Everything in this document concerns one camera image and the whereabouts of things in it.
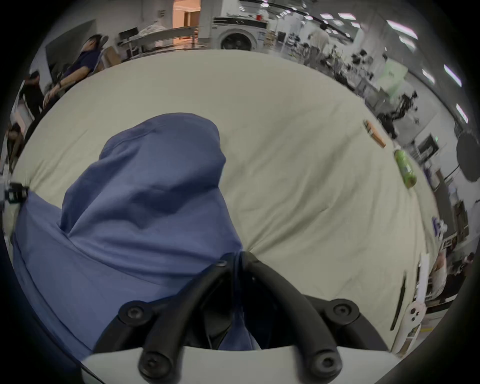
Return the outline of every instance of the desk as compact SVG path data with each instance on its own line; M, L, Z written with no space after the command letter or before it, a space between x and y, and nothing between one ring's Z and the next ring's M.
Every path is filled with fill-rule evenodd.
M197 27L181 27L173 29L164 29L162 31L157 31L149 33L144 36L132 36L128 40L122 41L119 43L119 46L128 46L132 51L133 48L139 48L142 45L153 44L161 40L170 40L177 37L192 37L192 48L195 46L195 32Z

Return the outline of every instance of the bolt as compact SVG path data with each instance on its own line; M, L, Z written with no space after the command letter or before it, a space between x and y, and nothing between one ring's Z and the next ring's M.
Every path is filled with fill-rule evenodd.
M311 370L317 377L332 377L340 372L342 363L337 353L324 351L313 357Z
M333 312L338 316L348 316L352 311L348 305L338 304L333 308Z
M140 307L130 307L127 310L127 316L130 317L131 319L141 319L142 316L144 315L144 311Z
M140 372L151 378L161 379L170 374L171 364L167 357L158 352L147 352L142 356Z

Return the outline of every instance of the beige cloth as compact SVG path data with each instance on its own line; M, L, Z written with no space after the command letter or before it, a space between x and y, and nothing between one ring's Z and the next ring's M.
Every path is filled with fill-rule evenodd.
M111 136L171 112L217 125L227 159L220 189L244 248L303 294L353 300L391 347L413 300L420 253L428 252L424 228L435 214L433 194L424 191L418 169L420 192L406 189L393 143L363 100L317 71L236 50L117 65L59 100L32 135L13 180L61 207L65 191ZM376 125L386 148L367 134L364 119ZM425 221L419 199L428 203ZM14 218L7 207L7 230ZM405 300L390 331L404 271Z

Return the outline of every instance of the dryer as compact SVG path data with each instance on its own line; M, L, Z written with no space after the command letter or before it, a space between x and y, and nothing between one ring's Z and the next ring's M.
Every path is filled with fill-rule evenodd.
M261 51L264 47L268 22L240 17L214 17L213 49Z

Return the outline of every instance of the green bottle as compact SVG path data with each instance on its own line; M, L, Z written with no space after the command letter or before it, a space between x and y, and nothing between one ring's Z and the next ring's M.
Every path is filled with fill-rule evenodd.
M408 189L410 189L417 183L417 176L415 176L415 173L413 172L412 164L410 163L407 154L405 151L397 149L394 152L394 158L398 164L400 173L402 174L403 183Z

